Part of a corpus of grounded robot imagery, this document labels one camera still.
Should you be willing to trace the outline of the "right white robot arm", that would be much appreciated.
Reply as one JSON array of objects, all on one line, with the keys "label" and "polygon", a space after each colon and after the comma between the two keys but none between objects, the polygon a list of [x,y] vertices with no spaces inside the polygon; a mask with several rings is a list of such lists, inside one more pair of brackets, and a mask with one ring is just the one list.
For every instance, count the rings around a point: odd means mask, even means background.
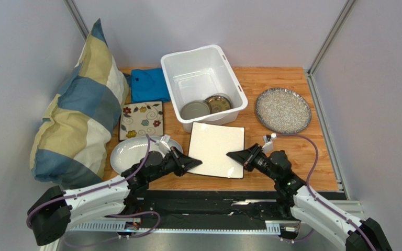
[{"label": "right white robot arm", "polygon": [[249,172],[258,170],[271,178],[281,212],[300,220],[325,237],[338,250],[392,250],[380,224],[352,215],[313,190],[292,171],[284,151],[270,155],[259,144],[226,154]]}]

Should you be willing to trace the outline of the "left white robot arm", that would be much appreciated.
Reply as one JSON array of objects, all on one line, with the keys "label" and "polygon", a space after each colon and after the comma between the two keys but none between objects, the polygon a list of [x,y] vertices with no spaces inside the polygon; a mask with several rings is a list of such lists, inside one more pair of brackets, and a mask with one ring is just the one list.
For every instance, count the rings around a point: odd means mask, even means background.
[{"label": "left white robot arm", "polygon": [[27,226],[37,245],[48,245],[79,224],[120,216],[126,200],[146,191],[152,181],[170,173],[181,177],[201,164],[175,147],[165,155],[148,150],[140,162],[108,181],[70,190],[49,188],[28,210]]}]

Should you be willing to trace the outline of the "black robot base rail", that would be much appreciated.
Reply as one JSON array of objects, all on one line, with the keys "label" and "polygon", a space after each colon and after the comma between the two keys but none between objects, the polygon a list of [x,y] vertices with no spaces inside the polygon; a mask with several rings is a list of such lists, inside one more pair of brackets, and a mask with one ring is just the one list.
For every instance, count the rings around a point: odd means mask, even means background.
[{"label": "black robot base rail", "polygon": [[276,191],[148,190],[129,195],[122,215],[145,213],[141,227],[171,230],[263,230],[266,222],[297,227]]}]

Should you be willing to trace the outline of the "large white oval plate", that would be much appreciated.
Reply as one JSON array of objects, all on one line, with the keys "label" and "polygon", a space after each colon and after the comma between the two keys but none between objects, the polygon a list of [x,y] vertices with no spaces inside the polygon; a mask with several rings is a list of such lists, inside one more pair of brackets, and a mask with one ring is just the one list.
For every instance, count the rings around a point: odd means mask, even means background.
[{"label": "large white oval plate", "polygon": [[[160,141],[161,136],[150,136],[151,146],[150,151],[158,152],[165,156],[165,152],[159,149],[153,141]],[[113,150],[110,156],[110,164],[115,172],[118,174],[130,169],[133,165],[139,164],[141,160],[145,157],[147,150],[148,140],[145,136],[130,138],[119,143]],[[181,145],[173,139],[169,139],[169,146],[176,147],[180,152],[183,152]]]}]

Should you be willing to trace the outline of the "white plastic bin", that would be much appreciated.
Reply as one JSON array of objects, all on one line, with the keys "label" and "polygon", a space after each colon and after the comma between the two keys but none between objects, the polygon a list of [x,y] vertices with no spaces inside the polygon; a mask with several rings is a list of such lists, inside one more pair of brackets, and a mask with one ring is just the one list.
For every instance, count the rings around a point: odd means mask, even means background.
[{"label": "white plastic bin", "polygon": [[[244,89],[218,45],[166,54],[161,57],[161,67],[176,118],[186,132],[191,132],[194,122],[231,123],[248,106]],[[231,109],[191,120],[181,118],[180,110],[185,104],[213,95],[228,98]]]}]

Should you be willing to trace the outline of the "grey speckled saucer plate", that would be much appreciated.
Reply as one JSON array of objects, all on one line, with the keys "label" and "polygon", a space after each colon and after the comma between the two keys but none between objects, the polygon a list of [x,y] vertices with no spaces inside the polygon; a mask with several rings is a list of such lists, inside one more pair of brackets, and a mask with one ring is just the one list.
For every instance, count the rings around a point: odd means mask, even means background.
[{"label": "grey speckled saucer plate", "polygon": [[204,100],[194,100],[185,104],[180,110],[180,116],[184,120],[191,120],[209,115],[211,106]]}]

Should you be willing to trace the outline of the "white rectangular plate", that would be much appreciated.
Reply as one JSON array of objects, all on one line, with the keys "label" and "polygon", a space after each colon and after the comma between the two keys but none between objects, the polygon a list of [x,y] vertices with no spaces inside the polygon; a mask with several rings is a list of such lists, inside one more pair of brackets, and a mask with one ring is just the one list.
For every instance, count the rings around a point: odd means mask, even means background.
[{"label": "white rectangular plate", "polygon": [[203,163],[189,172],[195,175],[242,179],[242,165],[227,156],[242,151],[245,146],[245,128],[194,122],[188,155]]}]

